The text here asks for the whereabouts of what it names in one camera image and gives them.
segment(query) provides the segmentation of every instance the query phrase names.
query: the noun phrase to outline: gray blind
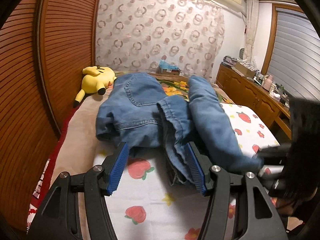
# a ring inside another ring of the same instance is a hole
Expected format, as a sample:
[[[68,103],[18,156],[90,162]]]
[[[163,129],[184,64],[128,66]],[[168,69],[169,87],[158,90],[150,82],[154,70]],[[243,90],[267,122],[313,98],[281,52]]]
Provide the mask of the gray blind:
[[[278,22],[268,74],[296,97],[320,101],[320,39],[307,16],[277,8]]]

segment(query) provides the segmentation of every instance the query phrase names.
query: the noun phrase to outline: wooden dresser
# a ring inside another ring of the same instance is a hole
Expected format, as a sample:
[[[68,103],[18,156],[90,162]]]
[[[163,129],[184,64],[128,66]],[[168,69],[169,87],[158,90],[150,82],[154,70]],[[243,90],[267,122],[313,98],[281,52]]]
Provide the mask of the wooden dresser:
[[[216,84],[237,104],[251,108],[270,128],[274,122],[291,139],[290,113],[281,103],[269,96],[261,86],[220,65]]]

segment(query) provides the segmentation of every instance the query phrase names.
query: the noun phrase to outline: black ear tip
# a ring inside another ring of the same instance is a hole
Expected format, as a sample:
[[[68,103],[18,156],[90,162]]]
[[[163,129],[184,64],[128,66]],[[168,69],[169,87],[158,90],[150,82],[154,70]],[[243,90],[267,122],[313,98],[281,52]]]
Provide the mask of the black ear tip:
[[[78,102],[77,100],[75,100],[73,102],[73,108],[76,108],[77,106],[79,106],[80,102]]]
[[[99,95],[104,95],[104,93],[106,92],[106,89],[105,88],[100,88],[99,90],[98,90],[98,94]]]

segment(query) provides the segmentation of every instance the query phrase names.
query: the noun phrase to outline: yellow plush toy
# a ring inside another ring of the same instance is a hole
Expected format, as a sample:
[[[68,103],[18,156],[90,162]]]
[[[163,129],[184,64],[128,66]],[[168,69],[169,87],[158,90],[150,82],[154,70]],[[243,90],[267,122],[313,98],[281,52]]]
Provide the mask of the yellow plush toy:
[[[108,67],[86,67],[82,70],[85,74],[82,79],[81,90],[76,96],[73,107],[80,104],[85,94],[93,94],[98,92],[99,95],[104,95],[106,88],[113,84],[116,79],[115,73]]]

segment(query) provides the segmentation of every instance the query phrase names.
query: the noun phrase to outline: white fabric with strawberry print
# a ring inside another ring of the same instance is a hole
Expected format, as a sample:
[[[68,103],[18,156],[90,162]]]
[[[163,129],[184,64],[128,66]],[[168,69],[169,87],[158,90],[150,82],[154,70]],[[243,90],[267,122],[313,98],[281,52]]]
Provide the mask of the white fabric with strawberry print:
[[[279,145],[248,107],[221,107],[230,119],[243,154],[251,157],[259,147]],[[101,164],[113,150],[110,143],[99,142],[93,165]],[[209,199],[193,187],[169,185],[162,151],[140,149],[128,160],[118,189],[105,198],[119,240],[197,240]],[[230,197],[225,240],[232,237],[235,206],[235,199]]]

